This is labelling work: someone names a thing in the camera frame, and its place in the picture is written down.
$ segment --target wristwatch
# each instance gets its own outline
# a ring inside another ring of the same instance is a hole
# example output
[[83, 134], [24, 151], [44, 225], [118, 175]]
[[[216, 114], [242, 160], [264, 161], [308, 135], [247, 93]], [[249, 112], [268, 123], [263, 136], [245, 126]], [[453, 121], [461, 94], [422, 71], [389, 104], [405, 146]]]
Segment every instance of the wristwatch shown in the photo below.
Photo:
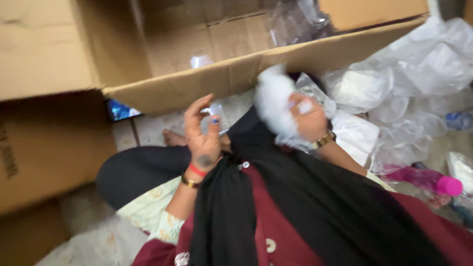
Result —
[[334, 141], [335, 140], [335, 134], [329, 130], [327, 135], [323, 136], [321, 139], [319, 139], [318, 141], [312, 143], [312, 148], [314, 150], [317, 150], [318, 148], [326, 145], [327, 143], [331, 142], [331, 141]]
[[189, 179], [189, 178], [185, 177], [184, 175], [181, 176], [181, 181], [187, 187], [199, 188], [201, 186], [201, 182]]

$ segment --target button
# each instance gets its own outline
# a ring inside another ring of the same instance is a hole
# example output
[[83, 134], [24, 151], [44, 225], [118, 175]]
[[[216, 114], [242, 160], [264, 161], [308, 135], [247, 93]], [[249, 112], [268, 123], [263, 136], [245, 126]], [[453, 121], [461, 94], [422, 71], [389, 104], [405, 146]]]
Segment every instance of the button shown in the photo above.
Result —
[[266, 239], [266, 251], [268, 253], [273, 253], [276, 250], [276, 242], [274, 240], [267, 238]]

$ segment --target maroon top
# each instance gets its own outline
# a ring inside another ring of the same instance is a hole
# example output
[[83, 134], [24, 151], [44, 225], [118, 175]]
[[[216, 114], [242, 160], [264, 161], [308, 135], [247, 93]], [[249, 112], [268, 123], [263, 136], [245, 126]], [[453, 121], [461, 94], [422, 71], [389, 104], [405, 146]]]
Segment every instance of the maroon top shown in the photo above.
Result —
[[[242, 171], [250, 176], [253, 183], [257, 220], [254, 240], [258, 265], [323, 265], [271, 199], [258, 171], [252, 165], [242, 168]], [[435, 215], [417, 198], [398, 193], [392, 195], [453, 265], [473, 265], [473, 234]], [[182, 225], [177, 246], [157, 239], [150, 240], [141, 248], [132, 265], [187, 265], [192, 230], [193, 214]]]

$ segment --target hand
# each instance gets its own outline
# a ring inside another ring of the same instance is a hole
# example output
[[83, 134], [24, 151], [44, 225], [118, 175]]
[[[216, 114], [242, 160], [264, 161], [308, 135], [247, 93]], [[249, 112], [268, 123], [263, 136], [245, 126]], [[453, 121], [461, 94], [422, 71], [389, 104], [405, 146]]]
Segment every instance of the hand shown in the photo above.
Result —
[[289, 97], [289, 106], [302, 138], [314, 143], [327, 135], [324, 109], [315, 100], [293, 93]]
[[220, 118], [212, 115], [207, 135], [202, 135], [201, 120], [206, 116], [201, 110], [210, 106], [213, 94], [204, 96], [189, 106], [184, 114], [185, 136], [189, 140], [192, 164], [203, 172], [210, 172], [220, 158]]

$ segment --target red thread bracelet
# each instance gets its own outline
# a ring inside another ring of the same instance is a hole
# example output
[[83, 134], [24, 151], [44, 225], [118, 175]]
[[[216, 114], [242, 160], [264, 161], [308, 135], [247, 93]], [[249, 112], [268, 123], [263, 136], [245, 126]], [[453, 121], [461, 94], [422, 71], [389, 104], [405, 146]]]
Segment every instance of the red thread bracelet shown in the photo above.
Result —
[[189, 164], [189, 169], [190, 169], [192, 172], [194, 172], [194, 173], [196, 173], [197, 175], [199, 175], [200, 177], [205, 177], [205, 176], [207, 175], [206, 172], [200, 171], [200, 170], [197, 169], [197, 167], [195, 167], [192, 163]]

